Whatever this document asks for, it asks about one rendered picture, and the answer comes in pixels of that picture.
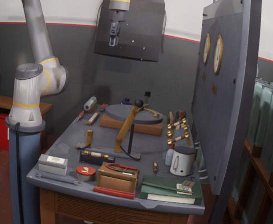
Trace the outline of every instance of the gray wall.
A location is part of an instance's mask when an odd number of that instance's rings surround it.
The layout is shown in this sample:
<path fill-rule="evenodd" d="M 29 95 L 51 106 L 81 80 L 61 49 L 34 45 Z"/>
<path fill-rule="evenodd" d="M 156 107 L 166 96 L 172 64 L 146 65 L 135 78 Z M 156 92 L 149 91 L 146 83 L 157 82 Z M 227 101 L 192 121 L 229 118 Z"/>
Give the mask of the gray wall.
<path fill-rule="evenodd" d="M 191 102 L 199 44 L 165 37 L 159 62 L 130 60 L 94 54 L 95 28 L 47 25 L 53 52 L 70 75 L 68 88 L 57 96 L 41 99 L 51 103 L 46 134 L 60 136 L 96 96 L 99 104 L 134 101 L 151 91 L 150 108 L 167 114 L 185 110 L 192 123 Z M 18 65 L 34 63 L 25 24 L 0 24 L 0 95 L 13 96 Z M 259 60 L 260 77 L 273 81 L 273 63 Z"/>

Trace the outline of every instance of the floor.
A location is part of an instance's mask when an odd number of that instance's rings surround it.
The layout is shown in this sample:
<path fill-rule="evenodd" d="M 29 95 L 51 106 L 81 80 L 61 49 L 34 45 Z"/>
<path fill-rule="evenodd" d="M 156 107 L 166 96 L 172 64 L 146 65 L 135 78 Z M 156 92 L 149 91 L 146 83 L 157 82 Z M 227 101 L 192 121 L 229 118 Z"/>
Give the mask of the floor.
<path fill-rule="evenodd" d="M 215 196 L 211 193 L 209 184 L 202 184 L 203 198 L 205 201 L 204 215 L 190 215 L 187 224 L 207 224 L 214 204 Z M 0 223 L 10 224 L 13 221 L 10 177 L 9 177 L 9 152 L 0 149 Z M 59 224 L 84 224 L 82 220 L 60 215 Z M 230 224 L 231 219 L 226 211 L 222 224 Z"/>

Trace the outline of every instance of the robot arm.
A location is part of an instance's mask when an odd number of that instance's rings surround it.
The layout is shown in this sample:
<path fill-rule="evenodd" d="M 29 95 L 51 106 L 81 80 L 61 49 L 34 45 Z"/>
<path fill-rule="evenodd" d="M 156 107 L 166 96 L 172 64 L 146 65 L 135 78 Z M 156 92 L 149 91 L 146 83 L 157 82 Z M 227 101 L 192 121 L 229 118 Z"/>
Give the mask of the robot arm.
<path fill-rule="evenodd" d="M 39 109 L 40 98 L 59 94 L 68 85 L 68 72 L 53 55 L 40 0 L 22 0 L 35 64 L 17 67 L 13 106 L 9 122 L 21 127 L 39 127 L 45 123 Z"/>
<path fill-rule="evenodd" d="M 126 21 L 126 12 L 129 10 L 130 0 L 110 0 L 109 20 L 112 20 L 110 27 L 109 45 L 111 47 L 118 44 L 121 24 Z"/>

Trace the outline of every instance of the gray tabletop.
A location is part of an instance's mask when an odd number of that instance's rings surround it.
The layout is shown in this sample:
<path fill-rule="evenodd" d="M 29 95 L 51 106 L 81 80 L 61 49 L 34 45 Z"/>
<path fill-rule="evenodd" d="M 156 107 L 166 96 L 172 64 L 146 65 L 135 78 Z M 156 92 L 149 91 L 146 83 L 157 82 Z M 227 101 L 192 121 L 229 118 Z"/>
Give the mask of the gray tabletop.
<path fill-rule="evenodd" d="M 79 162 L 79 154 L 81 150 L 77 150 L 75 146 L 79 142 L 86 142 L 87 130 L 93 130 L 92 149 L 102 149 L 102 153 L 104 154 L 108 154 L 114 151 L 115 139 L 119 133 L 119 130 L 100 126 L 100 118 L 103 113 L 100 113 L 100 116 L 97 118 L 93 125 L 87 125 L 87 122 L 91 118 L 91 116 L 95 112 L 99 112 L 100 108 L 101 106 L 98 106 L 93 111 L 93 113 L 85 114 L 84 117 L 78 122 L 74 121 L 46 153 L 47 155 L 68 159 L 68 170 L 66 176 L 60 176 L 56 174 L 49 175 L 46 172 L 39 171 L 38 164 L 36 164 L 27 175 L 27 183 L 74 197 L 112 205 L 161 212 L 203 215 L 205 210 L 204 200 L 202 200 L 201 205 L 192 205 L 140 199 L 140 192 L 144 174 L 169 178 L 178 177 L 169 172 L 169 166 L 164 165 L 167 150 L 170 148 L 167 145 L 166 137 L 166 132 L 168 131 L 167 116 L 164 116 L 163 119 L 163 132 L 161 136 L 134 133 L 131 151 L 141 154 L 140 161 L 125 158 L 116 158 L 115 160 L 115 163 L 120 163 L 140 169 L 140 176 L 138 184 L 136 186 L 134 200 L 93 192 L 93 188 L 94 186 L 96 186 L 97 182 L 97 170 L 100 168 L 99 165 L 87 164 L 88 166 L 96 169 L 96 179 L 90 182 L 82 181 L 81 186 L 75 186 L 74 184 L 49 180 L 45 178 L 38 178 L 35 176 L 36 173 L 41 173 L 45 176 L 48 175 L 71 181 L 77 180 L 75 178 L 75 167 L 79 165 L 86 165 L 86 163 Z M 174 130 L 174 134 L 175 138 L 181 136 L 184 134 L 184 129 L 182 128 L 179 130 Z M 128 149 L 129 135 L 130 132 L 127 133 L 122 143 L 124 149 L 126 150 Z M 176 142 L 175 146 L 187 146 L 186 139 Z M 157 174 L 153 172 L 154 161 L 156 161 L 158 165 Z M 192 172 L 193 174 L 186 177 L 185 179 L 191 180 L 191 178 L 194 177 L 195 180 L 199 181 L 199 173 L 196 162 L 193 163 Z"/>

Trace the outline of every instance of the red line on wall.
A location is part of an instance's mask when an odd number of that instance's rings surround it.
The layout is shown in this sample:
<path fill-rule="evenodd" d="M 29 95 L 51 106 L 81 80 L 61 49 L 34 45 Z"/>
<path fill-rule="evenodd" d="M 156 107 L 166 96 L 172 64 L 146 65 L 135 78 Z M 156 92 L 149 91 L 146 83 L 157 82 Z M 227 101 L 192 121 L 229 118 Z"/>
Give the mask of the red line on wall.
<path fill-rule="evenodd" d="M 26 24 L 26 22 L 0 22 L 0 24 Z M 64 26 L 78 26 L 78 27 L 96 27 L 96 26 L 93 26 L 93 25 L 68 24 L 68 23 L 46 23 L 46 24 L 49 24 L 49 25 L 64 25 Z M 175 38 L 175 39 L 180 39 L 180 40 L 185 40 L 185 41 L 190 41 L 190 42 L 194 42 L 194 43 L 200 43 L 200 41 L 194 41 L 194 40 L 181 38 L 181 37 L 175 37 L 175 36 L 170 36 L 170 35 L 164 35 L 164 36 L 165 37 Z M 261 58 L 261 57 L 258 57 L 258 58 L 273 63 L 272 60 L 269 60 L 269 59 L 266 59 L 266 58 Z"/>

